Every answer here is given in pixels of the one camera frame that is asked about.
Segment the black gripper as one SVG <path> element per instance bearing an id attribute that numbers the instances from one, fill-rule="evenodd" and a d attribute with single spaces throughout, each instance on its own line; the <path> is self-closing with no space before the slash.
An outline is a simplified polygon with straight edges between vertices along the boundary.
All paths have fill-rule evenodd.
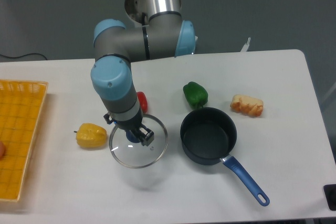
<path id="1" fill-rule="evenodd" d="M 106 113 L 103 118 L 107 124 L 115 123 L 120 129 L 131 131 L 132 143 L 141 143 L 142 146 L 147 146 L 154 140 L 154 132 L 145 126 L 141 126 L 142 112 L 137 112 L 134 116 L 128 116 L 125 113 Z"/>

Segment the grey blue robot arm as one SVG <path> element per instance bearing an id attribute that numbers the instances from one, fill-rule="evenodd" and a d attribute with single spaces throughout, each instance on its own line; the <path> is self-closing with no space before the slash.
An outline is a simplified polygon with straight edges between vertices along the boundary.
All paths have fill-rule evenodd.
<path id="1" fill-rule="evenodd" d="M 143 112 L 133 84 L 131 63 L 192 54 L 193 24 L 183 20 L 180 0 L 133 0 L 139 26 L 106 19 L 94 29 L 95 63 L 91 81 L 107 109 L 105 120 L 131 132 L 144 146 L 154 133 L 143 125 Z"/>

